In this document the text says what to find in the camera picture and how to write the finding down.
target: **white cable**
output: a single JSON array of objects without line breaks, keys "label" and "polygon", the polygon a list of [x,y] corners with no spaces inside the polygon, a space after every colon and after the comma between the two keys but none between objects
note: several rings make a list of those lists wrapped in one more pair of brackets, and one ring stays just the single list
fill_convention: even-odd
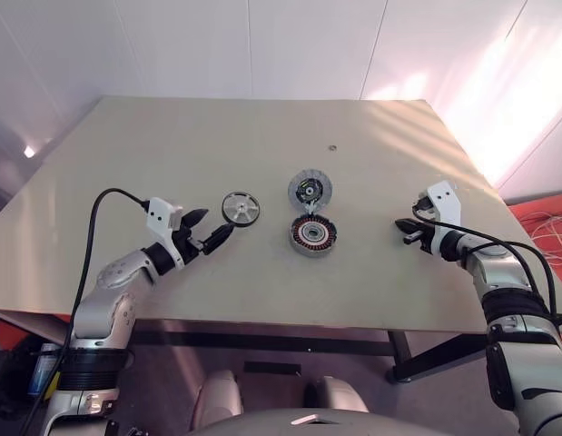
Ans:
[{"label": "white cable", "polygon": [[[557,241],[559,242],[561,248],[553,250],[542,250],[542,252],[552,266],[562,266],[562,233],[560,234],[556,228],[556,223],[562,223],[562,215],[554,215],[547,212],[533,212],[523,216],[520,221],[522,222],[529,216],[533,215],[543,215],[546,216],[547,219],[543,223],[535,227],[533,232],[530,234],[531,239],[533,240],[533,242],[537,242],[539,239],[543,238],[557,238]],[[537,234],[541,230],[547,233]]]}]

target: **table leg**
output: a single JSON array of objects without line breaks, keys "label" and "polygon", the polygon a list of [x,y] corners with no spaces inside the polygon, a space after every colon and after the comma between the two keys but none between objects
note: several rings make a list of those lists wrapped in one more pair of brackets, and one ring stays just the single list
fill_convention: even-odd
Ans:
[{"label": "table leg", "polygon": [[417,356],[400,362],[396,359],[386,379],[391,383],[412,382],[480,359],[486,347],[485,334],[460,334]]},{"label": "table leg", "polygon": [[389,343],[391,343],[391,347],[393,348],[393,360],[396,365],[411,359],[411,352],[409,351],[405,332],[388,331],[388,337]]},{"label": "table leg", "polygon": [[67,323],[53,315],[0,311],[0,320],[8,322],[27,332],[36,334],[57,345],[63,345]]}]

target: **red object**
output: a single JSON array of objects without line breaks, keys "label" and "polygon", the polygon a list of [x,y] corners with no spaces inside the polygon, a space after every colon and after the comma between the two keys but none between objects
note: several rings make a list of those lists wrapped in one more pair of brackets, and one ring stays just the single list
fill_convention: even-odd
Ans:
[{"label": "red object", "polygon": [[[510,211],[517,217],[523,228],[530,235],[542,223],[544,223],[549,215],[562,215],[562,194],[554,195],[551,197],[541,198],[533,202],[526,202],[510,206]],[[554,224],[555,230],[562,234],[562,222]],[[537,231],[536,235],[549,235],[551,229],[541,228]],[[555,236],[547,236],[537,238],[535,244],[542,251],[558,250],[561,247],[561,242]],[[555,265],[551,263],[553,271],[557,274],[562,282],[562,265]]]},{"label": "red object", "polygon": [[[69,322],[69,315],[56,315],[57,318]],[[14,327],[7,322],[0,321],[0,350],[12,350],[28,335],[24,330]]]}]

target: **black cable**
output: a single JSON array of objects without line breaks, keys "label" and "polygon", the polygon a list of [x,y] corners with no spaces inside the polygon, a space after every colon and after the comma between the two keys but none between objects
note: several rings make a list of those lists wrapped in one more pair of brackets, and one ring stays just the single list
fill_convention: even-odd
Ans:
[{"label": "black cable", "polygon": [[[545,277],[547,278],[547,290],[548,290],[548,295],[549,295],[549,311],[551,312],[551,315],[556,316],[557,315],[557,296],[555,294],[555,280],[553,279],[553,272],[551,271],[551,268],[549,267],[547,259],[545,259],[545,256],[543,256],[543,253],[541,253],[535,247],[533,247],[531,245],[528,245],[526,243],[517,243],[515,241],[505,241],[505,242],[510,244],[510,245],[513,245],[515,247],[525,248],[525,249],[529,250],[530,252],[532,252],[533,254],[535,254],[536,257],[539,259],[539,261],[541,262],[541,265],[543,266],[543,270],[545,271]],[[482,250],[484,248],[491,247],[493,245],[496,245],[496,244],[495,243],[483,243],[482,245],[479,245],[478,247],[471,248],[470,250],[468,250],[466,252],[465,257],[470,256],[472,253],[475,253],[478,250]]]},{"label": "black cable", "polygon": [[476,230],[472,230],[469,229],[468,227],[461,227],[459,225],[454,225],[454,224],[448,224],[448,223],[441,223],[438,221],[434,221],[434,220],[429,220],[428,218],[424,218],[423,216],[421,216],[418,211],[416,210],[416,207],[412,207],[411,209],[412,213],[414,214],[414,216],[416,218],[418,218],[420,221],[424,222],[424,223],[428,223],[428,224],[432,224],[432,225],[439,225],[440,227],[447,227],[449,229],[452,230],[458,230],[464,233],[468,233],[468,234],[474,234],[475,236],[478,236],[479,238],[484,238],[484,239],[488,239],[489,241],[492,241],[493,243],[495,243],[496,245],[500,245],[504,248],[506,248],[507,250],[509,250],[511,253],[513,253],[513,256],[515,256],[517,258],[517,260],[520,262],[520,265],[523,267],[523,270],[525,271],[525,275],[527,276],[527,280],[528,280],[528,284],[531,287],[531,291],[534,293],[539,293],[538,292],[538,287],[537,287],[537,282],[535,282],[535,277],[533,277],[533,273],[531,272],[531,269],[528,267],[528,263],[525,260],[525,258],[509,243],[506,243],[504,241],[502,241],[499,238],[495,238],[494,236],[490,236],[489,234],[485,234],[482,232],[477,232]]},{"label": "black cable", "polygon": [[77,308],[79,307],[79,304],[81,303],[81,300],[83,299],[84,285],[85,285],[85,282],[87,280],[87,274],[89,273],[89,264],[91,263],[91,253],[93,251],[93,242],[94,242],[94,234],[95,234],[95,220],[97,218],[97,211],[99,209],[99,204],[101,204],[101,201],[103,200],[103,198],[108,193],[120,193],[120,194],[128,197],[129,199],[135,201],[136,203],[138,203],[140,206],[142,206],[143,209],[147,210],[147,205],[149,204],[148,202],[143,202],[142,200],[140,200],[136,196],[124,191],[123,189],[118,189],[118,188],[105,189],[95,199],[95,201],[93,203],[93,208],[91,209],[91,217],[89,219],[89,231],[87,232],[87,246],[86,246],[86,249],[85,249],[85,252],[84,252],[84,260],[83,260],[83,269],[81,271],[81,279],[79,280],[79,286],[78,286],[78,289],[77,289],[77,293],[74,297],[73,310],[71,311],[71,319],[69,321],[69,326],[66,330],[66,335],[64,337],[64,343],[63,343],[63,346],[61,347],[61,349],[59,350],[59,355],[56,359],[56,362],[54,363],[53,369],[49,372],[48,377],[46,379],[46,382],[43,385],[43,388],[41,389],[40,393],[36,396],[35,401],[33,402],[33,407],[29,411],[28,415],[26,415],[25,422],[23,423],[23,426],[21,427],[21,430],[20,430],[20,433],[19,433],[20,436],[25,436],[28,433],[28,429],[30,428],[30,424],[32,423],[33,418],[36,415],[36,411],[38,411],[38,408],[41,404],[41,401],[43,400],[43,397],[46,394],[46,391],[48,390],[49,386],[53,382],[53,379],[54,379],[56,373],[59,370],[61,362],[63,361],[63,358],[64,358],[67,350],[69,349],[69,344],[71,342],[71,335],[73,334],[74,317],[76,315]]}]

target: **metal pulley wheel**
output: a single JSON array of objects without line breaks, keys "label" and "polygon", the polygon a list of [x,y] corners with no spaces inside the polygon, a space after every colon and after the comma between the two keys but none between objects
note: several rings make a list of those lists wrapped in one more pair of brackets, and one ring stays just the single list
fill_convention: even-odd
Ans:
[{"label": "metal pulley wheel", "polygon": [[317,213],[327,205],[333,186],[327,175],[319,170],[303,170],[289,183],[291,204],[306,213]]},{"label": "metal pulley wheel", "polygon": [[261,214],[261,206],[249,193],[229,193],[222,201],[222,216],[237,227],[248,227]]},{"label": "metal pulley wheel", "polygon": [[303,215],[292,222],[289,239],[297,252],[321,257],[333,248],[337,241],[337,229],[324,216]]}]

